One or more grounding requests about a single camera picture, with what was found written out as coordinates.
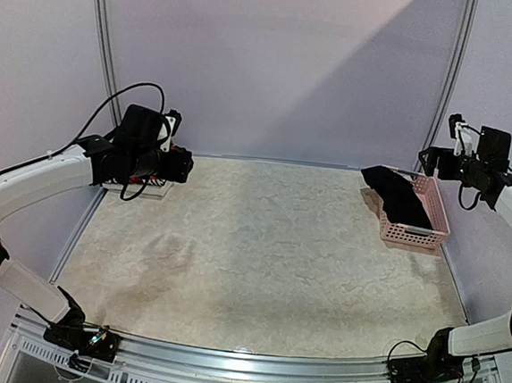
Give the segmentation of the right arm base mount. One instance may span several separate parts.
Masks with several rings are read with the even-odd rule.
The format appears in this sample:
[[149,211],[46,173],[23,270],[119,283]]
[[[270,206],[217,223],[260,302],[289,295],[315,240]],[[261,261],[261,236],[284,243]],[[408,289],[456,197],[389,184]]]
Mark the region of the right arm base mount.
[[465,356],[416,356],[392,358],[386,361],[390,383],[463,383]]

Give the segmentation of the black t-shirt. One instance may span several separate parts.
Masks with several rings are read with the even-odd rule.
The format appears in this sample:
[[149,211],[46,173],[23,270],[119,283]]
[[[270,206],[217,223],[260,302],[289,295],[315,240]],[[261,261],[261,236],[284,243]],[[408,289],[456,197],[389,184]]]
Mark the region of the black t-shirt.
[[381,165],[364,168],[361,173],[366,185],[382,199],[382,209],[389,222],[433,229],[422,201],[409,180]]

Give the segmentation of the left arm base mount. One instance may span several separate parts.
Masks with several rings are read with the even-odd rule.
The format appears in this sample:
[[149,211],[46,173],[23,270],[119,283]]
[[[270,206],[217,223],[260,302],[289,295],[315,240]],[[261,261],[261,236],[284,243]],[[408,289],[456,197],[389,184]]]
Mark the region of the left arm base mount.
[[78,355],[113,362],[122,337],[106,327],[88,327],[81,320],[61,320],[50,324],[43,336],[46,342]]

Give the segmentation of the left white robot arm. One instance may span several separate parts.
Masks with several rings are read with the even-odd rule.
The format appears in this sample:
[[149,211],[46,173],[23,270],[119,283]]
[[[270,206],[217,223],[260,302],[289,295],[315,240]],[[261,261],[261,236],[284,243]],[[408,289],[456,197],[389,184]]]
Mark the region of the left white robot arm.
[[[185,183],[194,162],[172,138],[181,115],[132,104],[121,124],[106,136],[78,137],[65,149],[0,170],[0,222],[15,212],[69,190],[114,181],[127,187],[132,179]],[[10,257],[0,238],[0,288],[35,310],[54,326],[70,348],[90,339],[81,309],[63,290]]]

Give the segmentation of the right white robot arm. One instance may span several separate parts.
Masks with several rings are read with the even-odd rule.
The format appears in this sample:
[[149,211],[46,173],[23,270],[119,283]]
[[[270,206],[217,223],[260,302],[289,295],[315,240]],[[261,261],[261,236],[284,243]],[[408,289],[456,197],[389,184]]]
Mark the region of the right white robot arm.
[[419,151],[422,173],[435,178],[453,211],[458,236],[445,245],[467,321],[436,331],[417,374],[436,382],[453,362],[512,351],[512,137],[447,118],[444,145]]

